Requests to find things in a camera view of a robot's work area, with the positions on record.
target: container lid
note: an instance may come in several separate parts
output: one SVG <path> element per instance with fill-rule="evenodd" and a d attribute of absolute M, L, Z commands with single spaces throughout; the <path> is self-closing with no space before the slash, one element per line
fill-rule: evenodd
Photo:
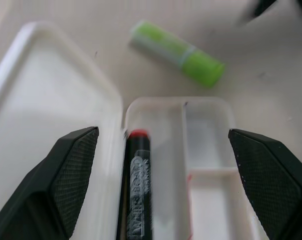
<path fill-rule="evenodd" d="M 90 184 L 73 239 L 114 239 L 122 111 L 113 84 L 60 29 L 45 22 L 25 25 L 0 63 L 0 210 L 61 136 L 98 126 Z"/>
<path fill-rule="evenodd" d="M 232 129 L 245 193 L 270 240 L 302 240 L 302 163 L 281 142 Z"/>

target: red marker cap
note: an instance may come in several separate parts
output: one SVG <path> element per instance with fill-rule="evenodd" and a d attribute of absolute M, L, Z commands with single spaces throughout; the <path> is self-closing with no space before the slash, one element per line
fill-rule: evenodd
<path fill-rule="evenodd" d="M 145 129 L 133 130 L 130 133 L 129 138 L 133 138 L 133 137 L 146 137 L 146 138 L 148 138 L 147 131 Z"/>

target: green glue stick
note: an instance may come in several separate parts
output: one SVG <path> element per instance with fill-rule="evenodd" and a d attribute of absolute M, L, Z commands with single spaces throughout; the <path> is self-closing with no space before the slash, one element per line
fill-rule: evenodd
<path fill-rule="evenodd" d="M 134 42 L 168 59 L 185 75 L 207 87 L 213 86 L 224 72 L 224 64 L 149 22 L 140 22 L 132 35 Z"/>

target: textured gripper pad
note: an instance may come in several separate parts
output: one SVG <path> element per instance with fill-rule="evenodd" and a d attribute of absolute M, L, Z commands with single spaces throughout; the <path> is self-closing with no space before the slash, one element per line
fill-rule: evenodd
<path fill-rule="evenodd" d="M 98 131 L 93 130 L 74 143 L 52 184 L 51 194 L 68 237 L 73 234 L 88 188 L 97 138 Z"/>
<path fill-rule="evenodd" d="M 245 193 L 270 240 L 279 240 L 302 199 L 301 190 L 267 147 L 230 131 Z"/>

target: container compartment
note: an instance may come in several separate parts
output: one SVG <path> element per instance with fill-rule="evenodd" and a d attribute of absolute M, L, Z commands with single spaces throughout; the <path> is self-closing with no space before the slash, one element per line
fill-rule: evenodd
<path fill-rule="evenodd" d="M 89 187 L 72 239 L 114 239 L 122 111 L 114 86 L 59 28 L 25 25 L 0 64 L 0 210 L 57 139 L 98 126 Z"/>
<path fill-rule="evenodd" d="M 191 173 L 188 181 L 193 240 L 252 240 L 238 173 Z"/>
<path fill-rule="evenodd" d="M 236 162 L 228 131 L 234 119 L 226 102 L 215 97 L 190 100 L 184 104 L 187 167 L 234 168 Z"/>
<path fill-rule="evenodd" d="M 182 107 L 165 101 L 136 101 L 127 128 L 146 129 L 151 139 L 153 238 L 187 240 L 190 236 Z"/>

